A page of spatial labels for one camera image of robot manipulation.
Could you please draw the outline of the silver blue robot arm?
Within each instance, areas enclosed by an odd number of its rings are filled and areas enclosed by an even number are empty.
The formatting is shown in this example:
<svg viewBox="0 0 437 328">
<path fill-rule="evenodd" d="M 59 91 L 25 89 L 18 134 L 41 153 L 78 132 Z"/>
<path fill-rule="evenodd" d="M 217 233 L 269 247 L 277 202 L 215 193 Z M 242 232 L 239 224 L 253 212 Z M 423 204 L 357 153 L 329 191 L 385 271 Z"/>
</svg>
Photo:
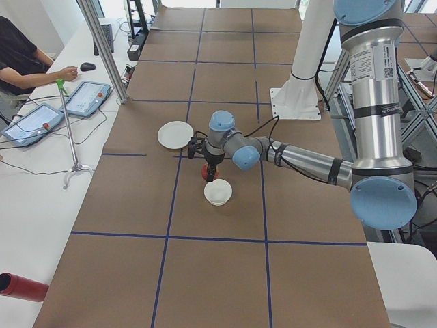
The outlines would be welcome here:
<svg viewBox="0 0 437 328">
<path fill-rule="evenodd" d="M 417 211 L 412 163 L 403 155 L 397 58 L 404 30 L 403 1 L 310 1 L 290 78 L 271 89 L 276 119 L 310 120 L 318 109 L 315 80 L 331 31 L 340 29 L 341 47 L 349 55 L 357 158 L 353 163 L 269 137 L 247 137 L 228 111 L 212 114 L 202 145 L 203 178 L 211 182 L 228 156 L 242 170 L 258 161 L 298 173 L 350 192 L 353 213 L 367 226 L 394 230 Z"/>
</svg>

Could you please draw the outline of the person's hand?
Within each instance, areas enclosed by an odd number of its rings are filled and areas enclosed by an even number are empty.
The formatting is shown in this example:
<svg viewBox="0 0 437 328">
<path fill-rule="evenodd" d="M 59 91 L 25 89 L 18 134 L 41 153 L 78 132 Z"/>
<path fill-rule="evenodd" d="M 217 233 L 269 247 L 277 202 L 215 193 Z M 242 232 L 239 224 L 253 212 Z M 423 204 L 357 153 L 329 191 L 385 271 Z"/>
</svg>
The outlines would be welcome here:
<svg viewBox="0 0 437 328">
<path fill-rule="evenodd" d="M 76 66 L 68 66 L 59 71 L 59 78 L 64 81 L 73 81 L 78 77 L 78 68 Z"/>
</svg>

